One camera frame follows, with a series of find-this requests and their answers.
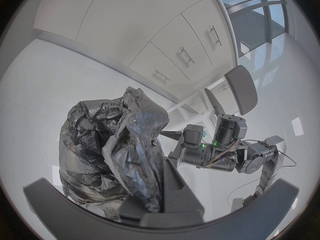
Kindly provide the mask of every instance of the black cable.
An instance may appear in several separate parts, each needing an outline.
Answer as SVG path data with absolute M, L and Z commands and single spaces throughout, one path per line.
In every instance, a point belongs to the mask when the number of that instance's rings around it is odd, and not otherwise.
M 251 182 L 249 182 L 249 183 L 247 183 L 247 184 L 244 184 L 244 185 L 236 188 L 234 191 L 232 191 L 232 192 L 230 193 L 230 195 L 228 196 L 228 198 L 226 199 L 226 201 L 227 201 L 227 203 L 228 203 L 228 206 L 232 207 L 232 206 L 229 204 L 229 197 L 231 196 L 231 194 L 232 194 L 233 192 L 235 192 L 235 191 L 238 190 L 239 188 L 242 188 L 242 187 L 244 187 L 244 186 L 246 186 L 246 185 L 248 185 L 248 184 L 250 184 L 250 183 L 252 183 L 252 182 L 255 182 L 255 181 L 259 180 L 259 179 L 260 179 L 260 178 L 257 178 L 257 179 L 255 179 L 255 180 L 253 180 L 253 181 L 251 181 Z
M 295 167 L 297 166 L 297 163 L 292 159 L 290 158 L 288 155 L 286 155 L 285 153 L 281 152 L 280 150 L 278 150 L 275 146 L 270 146 L 268 143 L 264 142 L 264 141 L 260 141 L 260 140 L 255 140 L 255 139 L 246 139 L 246 140 L 243 140 L 244 142 L 247 142 L 247 141 L 253 141 L 253 142 L 258 142 L 264 146 L 267 146 L 269 148 L 269 150 L 271 149 L 274 149 L 278 152 L 280 152 L 281 154 L 283 154 L 285 157 L 289 158 L 292 162 L 294 162 L 294 165 L 286 165 L 286 166 L 282 166 L 282 167 Z

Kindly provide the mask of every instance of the trash bag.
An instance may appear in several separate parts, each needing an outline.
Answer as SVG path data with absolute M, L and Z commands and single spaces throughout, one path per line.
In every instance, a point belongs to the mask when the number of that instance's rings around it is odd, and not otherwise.
M 154 113 L 155 115 L 155 117 L 150 115 L 149 122 L 145 121 L 143 125 L 138 125 L 141 123 L 141 121 L 138 121 L 136 125 L 138 128 L 148 129 L 150 133 L 149 139 L 152 145 L 149 145 L 149 142 L 145 138 L 143 138 L 143 141 L 148 143 L 146 147 L 151 148 L 151 150 L 145 150 L 147 157 L 142 159 L 148 160 L 148 164 L 144 162 L 143 166 L 150 166 L 155 174 L 152 179 L 155 182 L 145 179 L 145 175 L 140 174 L 131 175 L 131 181 L 127 178 L 122 179 L 120 175 L 123 174 L 115 174 L 114 170 L 111 170 L 104 161 L 106 154 L 104 156 L 102 154 L 102 147 L 111 136 L 119 133 L 119 129 L 122 128 L 121 122 L 126 121 L 126 116 L 124 115 L 126 108 L 124 104 L 126 104 L 125 101 L 127 100 L 125 97 L 130 92 L 138 94 L 135 98 L 139 103 L 149 104 L 149 108 L 142 106 L 143 109 L 145 111 L 149 110 L 150 113 Z M 163 127 L 165 127 L 167 123 L 156 122 L 157 109 L 161 110 L 162 113 L 165 111 L 153 103 L 142 90 L 136 90 L 131 87 L 127 88 L 122 98 L 81 101 L 75 105 L 68 112 L 67 120 L 60 131 L 59 140 L 59 172 L 65 196 L 70 197 L 79 206 L 95 214 L 119 221 L 118 207 L 128 194 L 128 190 L 130 190 L 130 194 L 139 194 L 142 191 L 142 189 L 138 191 L 132 190 L 132 187 L 136 185 L 133 182 L 140 182 L 142 180 L 144 182 L 147 181 L 145 187 L 150 188 L 145 189 L 145 193 L 149 194 L 149 196 L 143 199 L 146 207 L 154 207 L 154 205 L 149 205 L 149 202 L 152 204 L 156 203 L 154 198 L 158 198 L 157 203 L 161 205 L 162 196 L 159 196 L 159 193 L 162 191 L 162 184 L 160 182 L 162 181 L 163 152 L 156 137 L 160 133 L 158 131 L 160 125 L 163 124 Z M 128 136 L 125 138 L 124 136 L 123 139 L 117 138 L 117 140 L 121 142 L 120 145 L 122 147 L 127 145 L 132 148 L 126 154 L 127 163 L 124 165 L 123 171 L 126 171 L 127 167 L 130 167 L 132 163 L 134 163 L 134 166 L 138 166 L 135 146 L 128 143 L 132 139 L 128 138 Z M 142 172 L 145 170 L 150 171 L 150 169 L 144 167 Z
M 115 135 L 102 154 L 121 185 L 147 210 L 162 209 L 163 150 L 157 136 L 169 122 L 167 111 L 139 88 L 128 87 L 121 98 Z

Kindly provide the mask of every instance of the black plastic bag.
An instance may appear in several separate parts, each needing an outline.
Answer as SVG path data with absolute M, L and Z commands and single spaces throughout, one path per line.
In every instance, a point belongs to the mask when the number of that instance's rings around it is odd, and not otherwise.
M 147 210 L 162 208 L 163 151 L 157 136 L 169 122 L 167 111 L 139 88 L 128 87 L 121 98 L 115 135 L 102 148 L 106 164 L 123 187 Z
M 148 130 L 150 140 L 149 143 L 146 137 L 142 138 L 143 143 L 147 143 L 145 146 L 147 149 L 140 150 L 138 153 L 139 155 L 146 154 L 145 158 L 148 163 L 143 163 L 144 169 L 137 170 L 137 172 L 144 173 L 145 166 L 149 166 L 151 169 L 149 168 L 148 171 L 151 170 L 154 173 L 153 178 L 146 179 L 144 175 L 139 173 L 133 175 L 130 180 L 124 177 L 126 175 L 123 172 L 128 172 L 128 166 L 131 167 L 132 162 L 135 163 L 139 160 L 137 160 L 135 146 L 132 145 L 134 141 L 129 136 L 123 136 L 121 139 L 116 138 L 120 147 L 131 148 L 127 153 L 127 163 L 124 164 L 122 172 L 118 166 L 113 165 L 113 168 L 117 168 L 117 173 L 114 174 L 114 170 L 110 170 L 102 155 L 102 147 L 110 137 L 121 132 L 120 129 L 124 126 L 122 122 L 127 122 L 128 116 L 132 118 L 133 113 L 127 113 L 129 110 L 124 106 L 128 103 L 128 97 L 132 96 L 131 93 L 136 94 L 133 102 L 137 102 L 137 107 L 139 107 L 138 104 L 143 104 L 143 113 L 141 110 L 137 110 L 137 113 L 145 116 L 146 113 L 149 113 L 148 118 L 150 119 L 149 122 L 136 122 L 136 127 Z M 116 221 L 119 220 L 118 207 L 128 194 L 126 189 L 130 194 L 136 194 L 138 198 L 141 198 L 150 211 L 158 211 L 162 202 L 163 152 L 156 137 L 167 123 L 168 114 L 166 111 L 152 102 L 140 89 L 128 87 L 122 98 L 114 100 L 79 102 L 69 111 L 60 132 L 59 172 L 64 194 L 70 196 L 83 208 Z M 114 153 L 118 154 L 118 148 L 114 148 Z M 112 158 L 110 161 L 113 161 L 113 153 L 104 152 L 104 156 Z M 134 191 L 132 187 L 139 187 L 139 189 Z

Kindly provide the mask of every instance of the robotic arm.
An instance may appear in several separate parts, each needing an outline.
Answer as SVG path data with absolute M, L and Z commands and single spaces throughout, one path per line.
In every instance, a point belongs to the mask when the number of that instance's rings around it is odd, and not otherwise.
M 215 169 L 252 174 L 262 167 L 259 185 L 254 195 L 246 199 L 235 198 L 231 212 L 245 206 L 261 195 L 274 182 L 282 168 L 286 142 L 275 135 L 263 142 L 251 144 L 242 139 L 246 136 L 246 120 L 229 114 L 219 114 L 211 143 L 202 143 L 203 127 L 189 124 L 181 131 L 162 131 L 161 135 L 177 140 L 169 158 L 178 168 L 181 163 L 197 168 Z

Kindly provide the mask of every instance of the cabinet panel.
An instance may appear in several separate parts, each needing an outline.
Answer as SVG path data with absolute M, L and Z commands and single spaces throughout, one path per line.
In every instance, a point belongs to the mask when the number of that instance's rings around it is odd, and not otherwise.
M 203 79 L 203 73 L 213 72 L 205 49 L 181 14 L 166 25 L 151 42 L 167 55 L 192 82 Z
M 34 28 L 75 40 L 93 0 L 43 0 Z
M 236 66 L 236 57 L 231 33 L 217 0 L 202 0 L 185 10 L 182 15 L 204 46 L 215 75 L 222 78 Z
M 189 79 L 150 42 L 134 59 L 130 68 L 177 98 L 183 98 L 190 92 Z
M 168 22 L 200 0 L 94 0 L 77 41 L 129 66 Z

